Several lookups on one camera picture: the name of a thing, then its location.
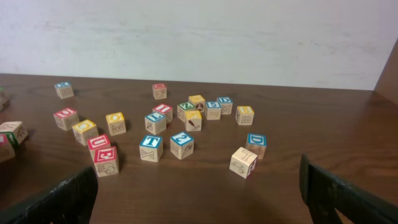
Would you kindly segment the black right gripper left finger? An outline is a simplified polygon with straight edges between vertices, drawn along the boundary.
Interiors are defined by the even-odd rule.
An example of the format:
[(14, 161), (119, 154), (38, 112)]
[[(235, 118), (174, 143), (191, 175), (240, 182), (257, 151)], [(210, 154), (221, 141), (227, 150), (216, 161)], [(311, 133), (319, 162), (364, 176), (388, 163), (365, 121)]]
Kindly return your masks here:
[(88, 166), (53, 188), (1, 211), (1, 223), (89, 223), (98, 179)]

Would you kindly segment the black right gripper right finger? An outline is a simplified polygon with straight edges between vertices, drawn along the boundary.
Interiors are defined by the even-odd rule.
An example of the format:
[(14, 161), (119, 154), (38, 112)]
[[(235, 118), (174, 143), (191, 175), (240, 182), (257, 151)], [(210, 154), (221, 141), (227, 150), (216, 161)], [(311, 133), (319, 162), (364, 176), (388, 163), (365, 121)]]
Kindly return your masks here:
[(314, 223), (397, 223), (397, 206), (309, 162), (302, 154), (299, 187)]

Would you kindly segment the blue T block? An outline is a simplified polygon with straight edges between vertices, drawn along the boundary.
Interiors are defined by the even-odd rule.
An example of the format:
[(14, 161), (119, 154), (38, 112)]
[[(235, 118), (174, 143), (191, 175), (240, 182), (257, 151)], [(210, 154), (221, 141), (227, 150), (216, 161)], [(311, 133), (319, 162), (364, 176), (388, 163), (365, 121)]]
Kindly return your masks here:
[(143, 161), (159, 162), (163, 150), (162, 136), (145, 135), (139, 145), (139, 152)]

